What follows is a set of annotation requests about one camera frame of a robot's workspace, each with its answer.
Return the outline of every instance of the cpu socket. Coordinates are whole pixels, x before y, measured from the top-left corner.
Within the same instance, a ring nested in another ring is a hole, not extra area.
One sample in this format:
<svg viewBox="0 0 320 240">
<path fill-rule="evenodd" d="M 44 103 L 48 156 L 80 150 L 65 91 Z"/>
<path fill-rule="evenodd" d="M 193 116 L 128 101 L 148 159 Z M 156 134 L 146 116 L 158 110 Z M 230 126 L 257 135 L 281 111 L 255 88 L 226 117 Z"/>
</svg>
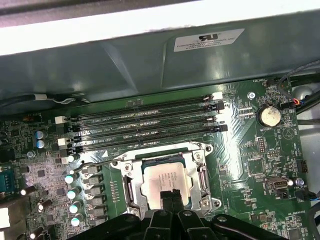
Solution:
<svg viewBox="0 0 320 240">
<path fill-rule="evenodd" d="M 127 212 L 141 219 L 146 211 L 161 209 L 161 191 L 180 190 L 185 209 L 205 216 L 220 208 L 211 197 L 206 156 L 213 146 L 182 142 L 128 151 L 110 164 L 121 171 Z"/>
</svg>

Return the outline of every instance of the motherboard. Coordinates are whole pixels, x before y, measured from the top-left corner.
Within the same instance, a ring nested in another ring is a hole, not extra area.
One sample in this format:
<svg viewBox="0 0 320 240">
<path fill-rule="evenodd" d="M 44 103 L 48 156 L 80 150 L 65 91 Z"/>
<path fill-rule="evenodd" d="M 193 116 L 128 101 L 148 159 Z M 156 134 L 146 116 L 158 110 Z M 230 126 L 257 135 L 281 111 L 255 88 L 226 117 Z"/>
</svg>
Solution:
<svg viewBox="0 0 320 240">
<path fill-rule="evenodd" d="M 143 219 L 172 189 L 207 219 L 313 239 L 310 201 L 295 195 L 308 187 L 297 116 L 274 79 L 16 116 L 1 122 L 0 152 L 0 199 L 30 203 L 22 223 L 10 221 L 25 223 L 14 240 L 66 240 L 123 213 Z"/>
</svg>

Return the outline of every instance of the green circuit board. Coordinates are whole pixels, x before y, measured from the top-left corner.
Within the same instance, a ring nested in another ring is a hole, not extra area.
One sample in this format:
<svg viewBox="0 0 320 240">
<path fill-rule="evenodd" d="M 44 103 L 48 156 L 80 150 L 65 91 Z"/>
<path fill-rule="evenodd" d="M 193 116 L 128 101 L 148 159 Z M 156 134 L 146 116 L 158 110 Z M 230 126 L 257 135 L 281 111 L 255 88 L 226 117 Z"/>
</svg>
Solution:
<svg viewBox="0 0 320 240">
<path fill-rule="evenodd" d="M 308 230 L 307 210 L 311 204 L 295 197 L 295 191 L 307 188 L 306 170 L 295 110 L 282 107 L 288 100 L 268 79 L 260 78 L 219 85 L 204 86 L 139 97 L 92 103 L 85 106 L 48 110 L 31 114 L 34 122 L 5 121 L 1 131 L 8 133 L 6 151 L 14 149 L 15 191 L 35 185 L 37 192 L 30 195 L 33 211 L 26 217 L 27 235 L 39 225 L 55 224 L 56 239 L 65 240 L 97 223 L 95 206 L 86 195 L 84 182 L 87 172 L 72 184 L 64 179 L 71 170 L 83 163 L 100 163 L 116 158 L 133 149 L 143 149 L 174 143 L 196 141 L 213 145 L 213 153 L 206 157 L 211 196 L 221 200 L 222 206 L 206 215 L 225 213 L 281 235 L 288 239 L 313 239 Z M 290 83 L 283 86 L 291 91 Z M 206 96 L 221 93 L 224 109 L 204 111 Z M 280 113 L 276 126 L 265 126 L 257 119 L 259 111 L 273 106 Z M 63 123 L 67 132 L 57 130 L 55 117 L 66 116 Z M 206 120 L 213 118 L 212 123 Z M 219 125 L 227 131 L 212 132 Z M 36 131 L 45 131 L 47 148 L 36 147 Z M 66 162 L 61 155 L 58 139 L 74 139 L 79 159 Z M 33 151 L 35 156 L 27 157 Z M 28 166 L 29 172 L 19 169 Z M 102 165 L 104 220 L 126 211 L 122 176 L 119 170 Z M 271 177 L 302 178 L 304 185 L 289 186 L 279 195 L 266 184 Z M 67 191 L 83 189 L 76 199 L 83 202 L 84 216 L 79 226 L 72 226 L 74 214 L 69 212 L 72 200 Z M 46 211 L 38 212 L 40 200 L 51 199 Z"/>
</svg>

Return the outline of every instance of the usb port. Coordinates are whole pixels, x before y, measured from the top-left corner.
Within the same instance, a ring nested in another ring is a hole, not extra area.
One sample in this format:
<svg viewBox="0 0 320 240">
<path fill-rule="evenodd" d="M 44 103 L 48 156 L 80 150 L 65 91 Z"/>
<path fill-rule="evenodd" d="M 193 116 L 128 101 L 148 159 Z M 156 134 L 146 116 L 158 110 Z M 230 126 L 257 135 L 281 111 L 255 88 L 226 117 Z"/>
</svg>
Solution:
<svg viewBox="0 0 320 240">
<path fill-rule="evenodd" d="M 285 189 L 288 187 L 288 181 L 279 176 L 267 178 L 266 183 L 273 189 Z"/>
</svg>

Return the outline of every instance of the label sticker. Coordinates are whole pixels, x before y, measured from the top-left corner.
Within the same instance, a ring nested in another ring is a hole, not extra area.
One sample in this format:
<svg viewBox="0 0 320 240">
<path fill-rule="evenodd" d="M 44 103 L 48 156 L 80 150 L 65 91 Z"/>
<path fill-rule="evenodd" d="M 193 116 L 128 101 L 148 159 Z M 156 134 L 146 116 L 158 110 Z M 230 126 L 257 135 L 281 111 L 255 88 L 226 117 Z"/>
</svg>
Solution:
<svg viewBox="0 0 320 240">
<path fill-rule="evenodd" d="M 174 52 L 233 44 L 245 29 L 181 36 L 175 39 Z"/>
</svg>

